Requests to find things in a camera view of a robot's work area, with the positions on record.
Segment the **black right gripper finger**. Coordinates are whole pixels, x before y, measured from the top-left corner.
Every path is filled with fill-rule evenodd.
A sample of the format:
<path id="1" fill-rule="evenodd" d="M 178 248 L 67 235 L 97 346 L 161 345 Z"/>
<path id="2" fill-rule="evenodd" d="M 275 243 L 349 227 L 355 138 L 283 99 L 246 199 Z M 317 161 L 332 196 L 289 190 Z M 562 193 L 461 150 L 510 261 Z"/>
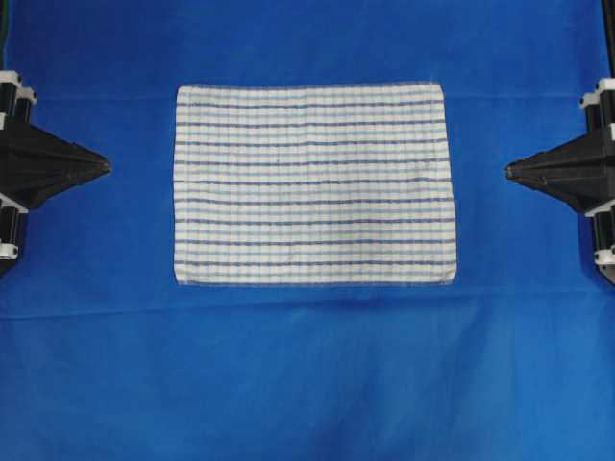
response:
<path id="1" fill-rule="evenodd" d="M 601 168 L 614 162 L 614 124 L 593 130 L 549 151 L 513 161 L 504 169 L 507 177 L 554 174 L 563 177 L 578 168 Z"/>
<path id="2" fill-rule="evenodd" d="M 614 207 L 614 170 L 609 168 L 506 168 L 505 176 L 568 205 L 587 217 Z"/>

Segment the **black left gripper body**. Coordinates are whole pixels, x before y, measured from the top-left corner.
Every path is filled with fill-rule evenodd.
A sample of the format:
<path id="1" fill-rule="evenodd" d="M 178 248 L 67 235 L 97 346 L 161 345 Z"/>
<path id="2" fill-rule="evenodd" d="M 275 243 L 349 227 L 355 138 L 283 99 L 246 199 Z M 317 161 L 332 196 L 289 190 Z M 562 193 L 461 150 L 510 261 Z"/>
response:
<path id="1" fill-rule="evenodd" d="M 17 179 L 15 152 L 9 145 L 9 128 L 15 122 L 29 124 L 37 94 L 23 85 L 14 70 L 1 71 L 1 276 L 4 277 L 20 260 L 25 247 L 29 209 L 11 181 Z"/>

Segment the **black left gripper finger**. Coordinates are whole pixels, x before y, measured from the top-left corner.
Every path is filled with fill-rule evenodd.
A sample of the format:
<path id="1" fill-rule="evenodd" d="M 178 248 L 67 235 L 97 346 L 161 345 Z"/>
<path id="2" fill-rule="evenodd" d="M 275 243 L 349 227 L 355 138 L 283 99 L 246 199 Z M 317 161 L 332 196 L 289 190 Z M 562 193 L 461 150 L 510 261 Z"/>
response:
<path id="1" fill-rule="evenodd" d="M 69 188 L 92 182 L 107 175 L 109 165 L 58 172 L 10 172 L 1 178 L 1 206 L 20 211 L 40 208 L 48 199 Z"/>
<path id="2" fill-rule="evenodd" d="M 103 168 L 111 167 L 109 161 L 101 155 L 6 114 L 1 116 L 1 150 L 35 158 L 54 158 L 84 162 Z"/>

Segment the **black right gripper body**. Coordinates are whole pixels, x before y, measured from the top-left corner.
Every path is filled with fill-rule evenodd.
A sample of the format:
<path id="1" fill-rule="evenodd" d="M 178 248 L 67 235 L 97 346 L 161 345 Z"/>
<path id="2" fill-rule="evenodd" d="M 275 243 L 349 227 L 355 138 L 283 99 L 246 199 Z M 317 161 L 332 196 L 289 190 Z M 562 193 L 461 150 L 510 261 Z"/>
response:
<path id="1" fill-rule="evenodd" d="M 602 78 L 593 92 L 583 95 L 580 107 L 587 134 L 598 141 L 594 162 L 599 168 L 599 198 L 584 212 L 591 221 L 593 259 L 600 274 L 614 284 L 614 79 Z"/>

